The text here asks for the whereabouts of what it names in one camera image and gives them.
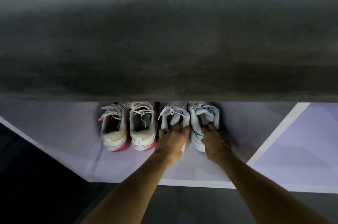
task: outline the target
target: hand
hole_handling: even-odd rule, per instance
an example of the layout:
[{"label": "hand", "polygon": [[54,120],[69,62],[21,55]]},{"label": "hand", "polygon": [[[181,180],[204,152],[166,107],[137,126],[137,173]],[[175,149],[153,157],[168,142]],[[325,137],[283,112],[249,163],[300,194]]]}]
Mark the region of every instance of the hand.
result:
[{"label": "hand", "polygon": [[154,154],[160,154],[169,160],[172,165],[178,161],[182,155],[182,147],[189,139],[190,127],[182,128],[181,124],[175,124],[170,131],[161,129]]},{"label": "hand", "polygon": [[201,142],[205,146],[205,153],[209,160],[219,164],[222,157],[232,152],[231,144],[225,134],[216,130],[213,124],[202,127],[204,138]]}]

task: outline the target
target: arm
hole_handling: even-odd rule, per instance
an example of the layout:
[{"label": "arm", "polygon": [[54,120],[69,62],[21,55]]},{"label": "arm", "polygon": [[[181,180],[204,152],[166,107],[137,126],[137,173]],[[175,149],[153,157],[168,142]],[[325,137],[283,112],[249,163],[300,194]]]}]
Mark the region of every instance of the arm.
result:
[{"label": "arm", "polygon": [[144,164],[110,192],[82,224],[141,223],[151,196],[169,166],[177,162],[188,140],[190,128],[176,124],[173,130],[160,130],[154,153]]},{"label": "arm", "polygon": [[287,190],[256,172],[232,151],[225,135],[212,124],[202,132],[207,157],[220,166],[247,203],[258,224],[330,223]]}]

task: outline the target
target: floor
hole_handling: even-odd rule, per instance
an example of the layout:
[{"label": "floor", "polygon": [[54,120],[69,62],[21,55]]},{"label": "floor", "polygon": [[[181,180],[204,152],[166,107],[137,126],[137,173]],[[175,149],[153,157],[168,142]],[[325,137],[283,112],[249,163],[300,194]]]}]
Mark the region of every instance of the floor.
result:
[{"label": "floor", "polygon": [[[11,222],[80,223],[116,184],[88,183],[0,125],[0,207]],[[338,195],[293,193],[338,223]],[[235,189],[158,186],[142,224],[255,223]]]}]

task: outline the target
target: person's left arm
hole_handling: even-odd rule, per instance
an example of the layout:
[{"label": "person's left arm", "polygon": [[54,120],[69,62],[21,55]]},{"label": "person's left arm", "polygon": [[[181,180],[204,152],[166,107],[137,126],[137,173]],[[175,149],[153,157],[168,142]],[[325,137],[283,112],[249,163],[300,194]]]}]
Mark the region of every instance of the person's left arm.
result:
[{"label": "person's left arm", "polygon": [[169,166],[177,162],[188,140],[190,128],[176,124],[172,130],[160,130],[154,153],[144,164],[95,207],[82,224],[139,224],[159,180]]}]

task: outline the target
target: white sneaker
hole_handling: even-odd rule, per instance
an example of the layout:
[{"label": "white sneaker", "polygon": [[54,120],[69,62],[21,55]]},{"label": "white sneaker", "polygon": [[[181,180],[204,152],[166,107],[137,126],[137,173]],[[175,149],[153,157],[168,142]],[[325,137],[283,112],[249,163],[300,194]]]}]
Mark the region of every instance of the white sneaker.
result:
[{"label": "white sneaker", "polygon": [[213,123],[215,128],[219,129],[219,109],[208,105],[207,102],[193,101],[189,102],[191,114],[191,142],[194,147],[201,152],[205,152],[204,144],[201,139],[204,138],[201,126]]},{"label": "white sneaker", "polygon": [[170,130],[174,124],[181,123],[183,127],[189,126],[190,114],[187,111],[188,104],[186,101],[167,102],[158,119],[162,116],[161,129]]},{"label": "white sneaker", "polygon": [[99,119],[102,122],[101,137],[107,151],[118,152],[127,149],[128,102],[119,102],[101,109],[107,110]]},{"label": "white sneaker", "polygon": [[155,102],[132,102],[129,123],[134,149],[144,151],[155,147],[158,124]]}]

